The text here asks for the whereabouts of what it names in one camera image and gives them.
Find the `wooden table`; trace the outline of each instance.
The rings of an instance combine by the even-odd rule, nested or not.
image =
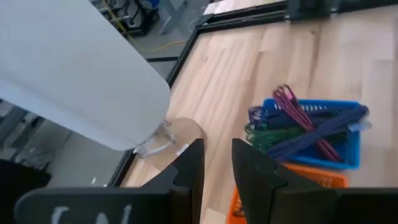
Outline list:
[[[204,14],[218,14],[222,12],[244,9],[251,6],[259,6],[279,1],[282,0],[222,0],[209,4]]]
[[[396,16],[398,7],[384,7],[198,38],[172,88],[168,117],[192,118],[207,135],[202,223],[225,222],[234,188],[231,140],[244,138],[248,108],[283,83],[299,98],[367,105],[373,128],[362,135],[361,168],[346,172],[350,186],[398,186]],[[126,176],[124,186],[140,184]]]

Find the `orange plastic basket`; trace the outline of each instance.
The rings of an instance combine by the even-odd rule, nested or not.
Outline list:
[[[328,187],[328,188],[343,188],[348,186],[348,180],[344,175],[338,174],[336,172],[325,171],[321,169],[304,167],[293,164],[284,164],[287,168],[293,170],[294,172],[310,179],[318,184]],[[227,224],[246,224],[246,219],[244,216],[235,215],[241,211],[242,204],[239,198],[238,190],[235,187],[234,196],[229,206]]]

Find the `gray floor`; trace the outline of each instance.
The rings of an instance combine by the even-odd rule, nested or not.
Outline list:
[[[175,7],[178,7],[181,2],[182,0],[172,0]],[[179,56],[185,43],[171,45],[156,52],[149,52],[142,47],[156,49],[169,42],[188,39],[191,35],[189,24],[203,14],[207,4],[208,0],[188,0],[188,6],[177,25],[166,35],[158,34],[168,17],[167,12],[160,6],[160,21],[147,36],[134,38],[132,45],[144,58]],[[151,63],[151,65],[162,77],[166,78],[174,62]],[[53,142],[53,145],[57,145],[65,138],[68,130],[46,121],[40,129],[40,133],[44,141],[51,142],[58,139]],[[122,156],[123,152],[111,150],[79,134],[71,133],[63,146],[56,150],[54,159],[47,169],[52,174],[49,187],[89,185],[102,187],[109,182]]]
[[[171,2],[175,7],[178,7],[181,5],[182,0],[171,0]],[[162,24],[169,15],[167,11],[162,8],[162,5],[160,5],[160,21],[156,23],[147,36],[137,38],[133,37],[131,44],[144,58],[178,57],[185,46],[185,42],[180,44],[172,44],[169,47],[155,52],[151,52],[150,50],[158,49],[159,47],[171,42],[189,39],[192,34],[192,30],[195,28],[196,21],[194,20],[203,14],[208,3],[209,0],[188,0],[187,8],[184,10],[176,26],[173,30],[171,30],[171,32],[165,35],[159,35],[158,33],[162,27]],[[173,67],[174,62],[157,62],[151,63],[151,65],[159,72],[162,77],[165,78]]]

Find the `blue plastic basket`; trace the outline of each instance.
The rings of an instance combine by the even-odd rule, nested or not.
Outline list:
[[[299,100],[301,107],[305,111],[332,109],[332,108],[354,108],[359,105],[355,101],[336,101],[336,100]],[[264,100],[262,106],[263,113],[271,113],[275,110],[281,110],[274,99]],[[360,132],[348,132],[347,141],[341,144],[333,144],[343,162],[329,161],[318,150],[314,144],[292,156],[289,160],[301,164],[315,165],[330,169],[357,169],[359,167],[359,150],[361,135]]]

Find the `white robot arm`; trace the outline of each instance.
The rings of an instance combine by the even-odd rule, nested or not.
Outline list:
[[[158,128],[170,89],[89,1],[4,0],[0,98],[124,151]]]

